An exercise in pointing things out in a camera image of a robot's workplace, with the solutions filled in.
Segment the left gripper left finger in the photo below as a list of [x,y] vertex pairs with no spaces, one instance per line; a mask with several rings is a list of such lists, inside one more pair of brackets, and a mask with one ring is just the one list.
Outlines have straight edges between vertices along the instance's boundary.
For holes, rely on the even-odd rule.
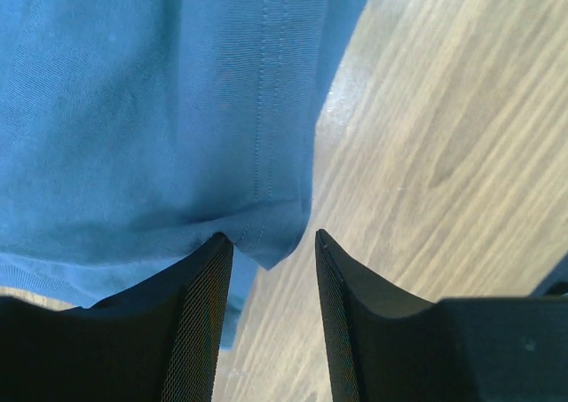
[[233,245],[190,256],[89,309],[1,300],[4,401],[208,401]]

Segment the blue-grey t-shirt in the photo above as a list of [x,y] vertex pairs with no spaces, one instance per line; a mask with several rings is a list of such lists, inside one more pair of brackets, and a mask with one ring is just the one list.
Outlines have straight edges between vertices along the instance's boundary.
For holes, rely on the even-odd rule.
[[1,283],[84,307],[235,246],[221,345],[303,237],[367,0],[1,0]]

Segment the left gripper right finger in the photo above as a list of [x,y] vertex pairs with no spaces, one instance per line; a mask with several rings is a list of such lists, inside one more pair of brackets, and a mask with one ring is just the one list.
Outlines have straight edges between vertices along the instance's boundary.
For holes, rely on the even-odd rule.
[[335,401],[564,401],[567,263],[528,296],[415,296],[315,236]]

